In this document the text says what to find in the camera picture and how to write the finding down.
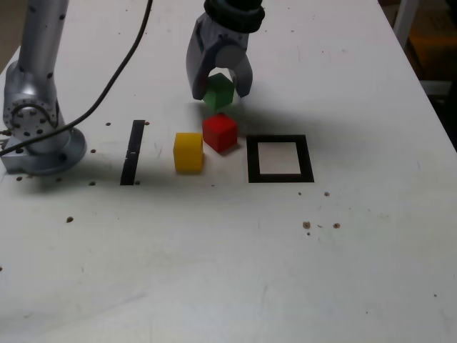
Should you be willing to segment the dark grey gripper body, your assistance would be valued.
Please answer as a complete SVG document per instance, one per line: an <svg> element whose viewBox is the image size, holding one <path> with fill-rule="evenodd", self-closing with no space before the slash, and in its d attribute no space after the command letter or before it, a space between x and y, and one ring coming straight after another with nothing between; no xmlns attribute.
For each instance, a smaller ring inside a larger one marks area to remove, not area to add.
<svg viewBox="0 0 457 343"><path fill-rule="evenodd" d="M235 45L247 51L248 34L242 34L218 24L208 14L197 18L190 39L190 53L203 54L216 44Z"/></svg>

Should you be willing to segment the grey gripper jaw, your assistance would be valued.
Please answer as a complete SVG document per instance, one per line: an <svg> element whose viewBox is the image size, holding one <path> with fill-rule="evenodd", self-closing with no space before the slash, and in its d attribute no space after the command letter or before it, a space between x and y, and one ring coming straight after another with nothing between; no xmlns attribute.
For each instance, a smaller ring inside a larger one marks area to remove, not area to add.
<svg viewBox="0 0 457 343"><path fill-rule="evenodd" d="M192 97L202 100L207 91L209 74L216 68L216 55L219 44L200 51L197 44L189 44L186 54L186 72Z"/></svg>
<svg viewBox="0 0 457 343"><path fill-rule="evenodd" d="M249 95L253 83L253 71L245 50L235 45L223 47L216 55L216 67L228 69L239 97Z"/></svg>

